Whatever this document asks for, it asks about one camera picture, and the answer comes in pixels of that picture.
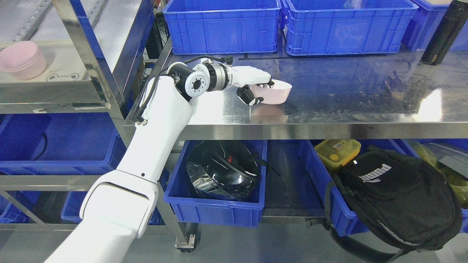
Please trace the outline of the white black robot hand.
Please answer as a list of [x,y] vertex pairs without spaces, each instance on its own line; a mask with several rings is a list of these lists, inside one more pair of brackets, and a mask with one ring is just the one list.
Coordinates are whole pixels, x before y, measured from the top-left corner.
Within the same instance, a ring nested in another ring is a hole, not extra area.
[[249,65],[230,67],[229,73],[230,85],[237,87],[237,97],[247,106],[254,106],[264,100],[255,97],[250,85],[274,85],[270,73]]

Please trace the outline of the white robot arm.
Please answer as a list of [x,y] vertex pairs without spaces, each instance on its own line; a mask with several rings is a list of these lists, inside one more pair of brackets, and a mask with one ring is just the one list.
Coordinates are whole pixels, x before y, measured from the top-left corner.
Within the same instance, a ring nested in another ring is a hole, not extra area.
[[189,97],[200,96],[211,75],[175,62],[169,76],[157,74],[147,82],[144,121],[136,130],[117,168],[92,185],[80,209],[81,223],[46,259],[47,263],[120,263],[140,238],[154,213],[158,181],[170,151],[192,116]]

